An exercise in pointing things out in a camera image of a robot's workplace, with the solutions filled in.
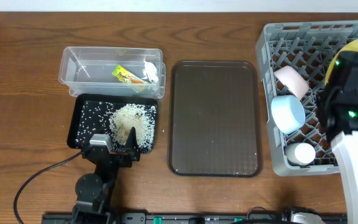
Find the food scraps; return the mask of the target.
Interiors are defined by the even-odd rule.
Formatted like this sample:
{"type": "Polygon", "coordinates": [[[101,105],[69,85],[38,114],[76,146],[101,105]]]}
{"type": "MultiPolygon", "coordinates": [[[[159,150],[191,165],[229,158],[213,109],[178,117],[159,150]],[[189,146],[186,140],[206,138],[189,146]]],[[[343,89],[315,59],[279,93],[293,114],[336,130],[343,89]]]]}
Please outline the food scraps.
{"type": "Polygon", "coordinates": [[[149,153],[154,147],[156,119],[155,105],[86,101],[74,130],[74,147],[81,148],[94,134],[107,134],[113,150],[122,152],[130,130],[135,128],[140,153],[149,153]]]}

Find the green snack wrapper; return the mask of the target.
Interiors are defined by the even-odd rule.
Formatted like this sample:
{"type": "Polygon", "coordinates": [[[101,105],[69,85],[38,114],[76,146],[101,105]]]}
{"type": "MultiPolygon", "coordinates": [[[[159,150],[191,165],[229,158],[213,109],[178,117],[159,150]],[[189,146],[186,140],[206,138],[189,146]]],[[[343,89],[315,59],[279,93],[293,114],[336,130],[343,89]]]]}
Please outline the green snack wrapper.
{"type": "Polygon", "coordinates": [[[131,84],[146,84],[147,82],[140,79],[126,68],[121,65],[117,65],[112,72],[112,75],[116,77],[122,83],[131,83],[131,84]]]}

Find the white tissue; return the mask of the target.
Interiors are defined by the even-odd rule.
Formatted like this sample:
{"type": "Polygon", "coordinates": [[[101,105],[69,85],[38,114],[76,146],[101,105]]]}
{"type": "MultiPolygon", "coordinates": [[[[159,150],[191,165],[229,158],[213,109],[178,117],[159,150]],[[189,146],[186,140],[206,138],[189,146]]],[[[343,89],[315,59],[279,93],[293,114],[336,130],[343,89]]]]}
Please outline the white tissue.
{"type": "Polygon", "coordinates": [[[157,73],[157,67],[152,62],[145,62],[144,63],[144,78],[143,80],[148,81],[149,83],[157,83],[158,73],[157,73]]]}

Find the blue bowl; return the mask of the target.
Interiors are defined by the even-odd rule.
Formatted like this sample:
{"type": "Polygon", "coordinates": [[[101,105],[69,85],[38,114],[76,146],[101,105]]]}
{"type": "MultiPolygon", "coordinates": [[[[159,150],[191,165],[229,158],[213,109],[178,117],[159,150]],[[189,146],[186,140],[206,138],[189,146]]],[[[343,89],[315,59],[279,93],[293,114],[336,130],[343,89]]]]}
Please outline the blue bowl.
{"type": "Polygon", "coordinates": [[[284,134],[291,134],[306,123],[304,107],[300,100],[293,95],[273,98],[271,111],[276,126],[284,134]]]}

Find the pale green cup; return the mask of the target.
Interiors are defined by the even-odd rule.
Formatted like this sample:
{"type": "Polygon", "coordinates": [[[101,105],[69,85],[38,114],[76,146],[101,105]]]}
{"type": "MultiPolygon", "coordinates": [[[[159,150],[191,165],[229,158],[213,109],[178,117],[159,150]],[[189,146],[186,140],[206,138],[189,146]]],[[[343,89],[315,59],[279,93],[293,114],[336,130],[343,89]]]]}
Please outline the pale green cup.
{"type": "Polygon", "coordinates": [[[284,152],[288,161],[298,166],[308,166],[316,156],[314,147],[305,142],[291,144],[284,152]]]}

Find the white bowl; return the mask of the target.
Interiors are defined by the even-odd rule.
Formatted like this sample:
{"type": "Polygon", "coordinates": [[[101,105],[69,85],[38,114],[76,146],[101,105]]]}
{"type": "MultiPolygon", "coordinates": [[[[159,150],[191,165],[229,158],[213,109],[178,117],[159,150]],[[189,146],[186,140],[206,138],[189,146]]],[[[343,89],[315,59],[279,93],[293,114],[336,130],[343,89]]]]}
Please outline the white bowl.
{"type": "Polygon", "coordinates": [[[291,66],[287,65],[273,73],[288,88],[290,93],[301,100],[309,90],[306,80],[291,66]]]}

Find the yellow plate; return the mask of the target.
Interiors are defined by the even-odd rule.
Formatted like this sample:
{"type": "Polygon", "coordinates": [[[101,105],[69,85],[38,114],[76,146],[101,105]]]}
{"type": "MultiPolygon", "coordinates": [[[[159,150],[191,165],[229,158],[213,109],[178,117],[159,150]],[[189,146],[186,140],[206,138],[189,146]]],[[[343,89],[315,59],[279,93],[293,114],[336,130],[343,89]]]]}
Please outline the yellow plate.
{"type": "Polygon", "coordinates": [[[342,52],[342,51],[353,51],[353,52],[358,52],[358,39],[357,40],[354,40],[352,42],[350,42],[349,44],[345,45],[333,58],[333,60],[331,61],[331,63],[329,64],[329,67],[327,69],[327,72],[326,72],[326,76],[325,76],[325,79],[324,79],[324,84],[327,85],[328,82],[329,82],[329,78],[331,76],[331,73],[335,67],[335,64],[336,64],[336,60],[337,60],[337,57],[339,56],[339,53],[342,52]]]}

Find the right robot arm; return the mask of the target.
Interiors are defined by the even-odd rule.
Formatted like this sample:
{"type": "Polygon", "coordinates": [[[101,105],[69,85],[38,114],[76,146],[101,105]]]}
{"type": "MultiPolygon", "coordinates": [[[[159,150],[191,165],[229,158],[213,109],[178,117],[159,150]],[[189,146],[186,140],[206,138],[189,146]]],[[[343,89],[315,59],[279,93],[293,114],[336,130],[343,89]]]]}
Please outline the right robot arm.
{"type": "Polygon", "coordinates": [[[318,96],[318,119],[339,166],[347,221],[358,223],[358,52],[339,52],[332,66],[318,96]]]}

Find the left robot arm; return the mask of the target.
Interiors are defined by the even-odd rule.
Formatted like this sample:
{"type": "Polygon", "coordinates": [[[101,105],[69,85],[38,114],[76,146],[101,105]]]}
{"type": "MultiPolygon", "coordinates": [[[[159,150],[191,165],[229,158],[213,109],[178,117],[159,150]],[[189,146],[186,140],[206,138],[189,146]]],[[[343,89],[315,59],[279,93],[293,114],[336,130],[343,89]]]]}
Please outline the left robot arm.
{"type": "Polygon", "coordinates": [[[81,148],[84,159],[96,167],[93,173],[81,176],[76,185],[76,205],[71,222],[74,224],[121,222],[120,215],[111,210],[111,196],[121,167],[131,167],[140,160],[136,130],[131,128],[121,154],[112,153],[111,137],[107,134],[94,134],[81,148]]]}

